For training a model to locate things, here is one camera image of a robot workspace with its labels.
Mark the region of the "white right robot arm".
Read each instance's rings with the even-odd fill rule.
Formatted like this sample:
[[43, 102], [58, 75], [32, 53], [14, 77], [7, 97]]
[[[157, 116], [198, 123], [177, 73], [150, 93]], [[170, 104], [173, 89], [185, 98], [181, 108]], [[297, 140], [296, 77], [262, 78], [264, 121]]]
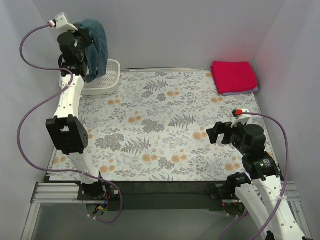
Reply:
[[221, 143], [233, 145], [242, 154], [245, 172], [229, 175], [225, 189], [244, 204], [258, 227], [253, 239], [305, 240], [284, 195], [277, 165], [265, 151], [264, 129], [256, 124], [217, 122], [206, 132], [211, 144], [222, 134]]

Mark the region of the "dark teal t shirt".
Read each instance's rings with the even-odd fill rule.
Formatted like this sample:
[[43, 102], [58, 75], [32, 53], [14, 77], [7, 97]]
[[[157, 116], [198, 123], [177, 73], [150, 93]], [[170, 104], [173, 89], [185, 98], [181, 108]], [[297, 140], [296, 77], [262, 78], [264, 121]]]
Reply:
[[87, 68], [89, 73], [85, 77], [87, 83], [103, 77], [107, 72], [108, 43], [103, 25], [93, 19], [76, 22], [75, 25], [82, 30], [88, 30], [92, 44], [85, 48]]

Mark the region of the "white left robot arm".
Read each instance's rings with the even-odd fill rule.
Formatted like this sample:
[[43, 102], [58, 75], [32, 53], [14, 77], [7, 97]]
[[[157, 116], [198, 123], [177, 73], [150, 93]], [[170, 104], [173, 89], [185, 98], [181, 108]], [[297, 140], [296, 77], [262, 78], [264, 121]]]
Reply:
[[94, 41], [86, 29], [64, 32], [57, 41], [62, 52], [58, 65], [63, 92], [53, 118], [47, 119], [45, 125], [55, 148], [72, 161], [80, 174], [79, 186], [84, 194], [100, 200], [107, 189], [100, 171], [89, 157], [89, 135], [79, 120], [79, 104], [88, 63], [85, 50], [93, 46]]

